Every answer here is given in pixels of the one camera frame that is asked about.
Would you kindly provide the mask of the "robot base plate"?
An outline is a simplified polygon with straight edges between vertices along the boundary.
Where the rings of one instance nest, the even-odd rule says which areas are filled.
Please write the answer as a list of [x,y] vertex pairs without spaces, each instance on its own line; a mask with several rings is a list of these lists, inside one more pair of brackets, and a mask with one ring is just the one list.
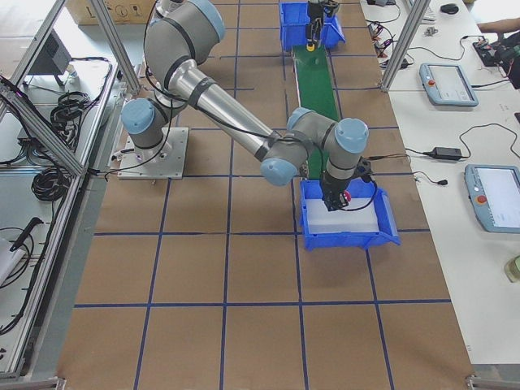
[[189,129],[168,126],[162,128],[164,140],[152,149],[139,149],[127,136],[126,149],[132,151],[122,155],[119,170],[121,180],[161,180],[183,178]]

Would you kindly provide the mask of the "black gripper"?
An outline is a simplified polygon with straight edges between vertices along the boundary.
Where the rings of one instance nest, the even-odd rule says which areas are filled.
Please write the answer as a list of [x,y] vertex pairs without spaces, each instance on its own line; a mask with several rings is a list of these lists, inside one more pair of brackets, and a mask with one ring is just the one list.
[[321,32],[324,17],[331,18],[338,11],[338,2],[334,0],[309,0],[307,2],[307,15],[310,17],[310,23],[305,26],[306,43],[318,44],[321,41]]
[[322,200],[328,211],[336,211],[345,207],[345,183],[343,181],[320,181]]

